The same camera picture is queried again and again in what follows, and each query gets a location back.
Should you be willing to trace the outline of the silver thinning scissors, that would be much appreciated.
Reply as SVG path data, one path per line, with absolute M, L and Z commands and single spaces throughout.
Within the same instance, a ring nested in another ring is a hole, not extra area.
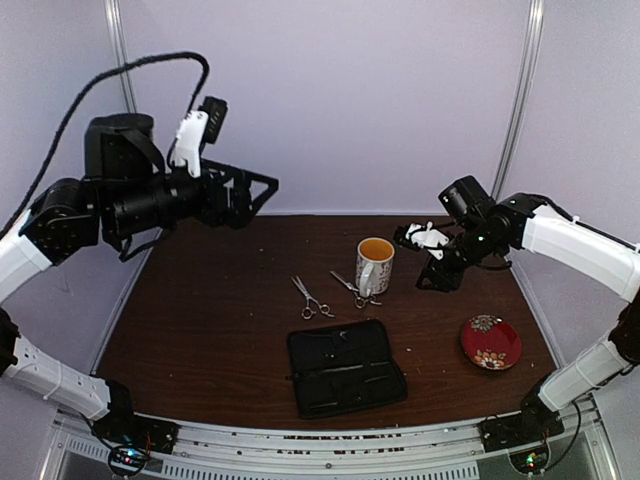
M 373 306 L 381 306 L 382 302 L 377 299 L 377 297 L 373 294 L 363 297 L 360 295 L 359 290 L 356 286 L 354 286 L 351 282 L 345 279 L 338 272 L 331 270 L 330 275 L 340 282 L 347 290 L 349 290 L 354 295 L 354 305 L 358 309 L 364 309 L 367 305 Z

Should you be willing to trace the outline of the black zippered tool case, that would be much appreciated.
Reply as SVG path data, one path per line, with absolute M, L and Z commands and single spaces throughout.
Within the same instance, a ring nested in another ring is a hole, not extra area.
M 339 338 L 346 330 L 347 342 Z M 378 319 L 292 332 L 286 340 L 298 416 L 320 419 L 408 397 L 387 330 Z M 335 358 L 326 361 L 323 353 Z

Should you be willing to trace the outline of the silver straight hair scissors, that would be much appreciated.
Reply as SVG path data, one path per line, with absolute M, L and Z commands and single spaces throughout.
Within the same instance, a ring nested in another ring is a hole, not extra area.
M 303 320 L 309 321 L 316 314 L 320 314 L 327 318 L 335 317 L 335 314 L 332 312 L 331 307 L 326 303 L 321 303 L 314 296 L 312 296 L 299 276 L 292 277 L 291 281 L 305 299 L 305 306 L 301 311 L 301 317 Z

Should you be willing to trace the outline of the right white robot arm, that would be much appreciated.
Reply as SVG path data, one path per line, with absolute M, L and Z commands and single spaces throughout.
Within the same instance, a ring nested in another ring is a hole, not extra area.
M 639 365 L 639 249 L 570 215 L 551 198 L 515 193 L 491 197 L 472 176 L 456 180 L 439 195 L 458 232 L 432 223 L 410 226 L 404 239 L 428 259 L 418 285 L 457 290 L 465 272 L 492 255 L 519 251 L 580 275 L 616 297 L 622 308 L 610 328 L 555 370 L 532 391 L 513 419 L 519 440 L 535 440 L 556 412 Z

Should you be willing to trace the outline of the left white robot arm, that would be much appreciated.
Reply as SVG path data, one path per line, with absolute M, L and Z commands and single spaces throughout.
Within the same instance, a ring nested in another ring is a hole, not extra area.
M 190 112 L 167 159 L 151 139 L 152 127 L 146 115 L 91 122 L 84 177 L 55 182 L 1 236 L 3 301 L 99 241 L 126 262 L 139 252 L 131 246 L 134 235 L 172 230 L 185 219 L 241 229 L 278 191 L 274 177 L 203 158 L 219 130 L 211 115 Z M 125 386 L 43 352 L 7 313 L 1 315 L 1 377 L 104 422 L 123 444 L 143 436 L 143 421 L 133 414 Z

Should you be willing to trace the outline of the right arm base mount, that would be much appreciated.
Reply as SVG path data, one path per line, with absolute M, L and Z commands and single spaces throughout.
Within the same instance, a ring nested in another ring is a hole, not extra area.
M 511 449 L 543 441 L 565 431 L 557 411 L 549 410 L 539 400 L 525 400 L 518 413 L 492 417 L 478 424 L 486 452 Z

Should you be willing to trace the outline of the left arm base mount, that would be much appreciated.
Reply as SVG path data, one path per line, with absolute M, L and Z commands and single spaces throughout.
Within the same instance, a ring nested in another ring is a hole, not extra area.
M 174 422 L 136 414 L 127 396 L 112 397 L 107 414 L 93 421 L 92 427 L 106 441 L 163 454 L 173 452 L 179 432 Z

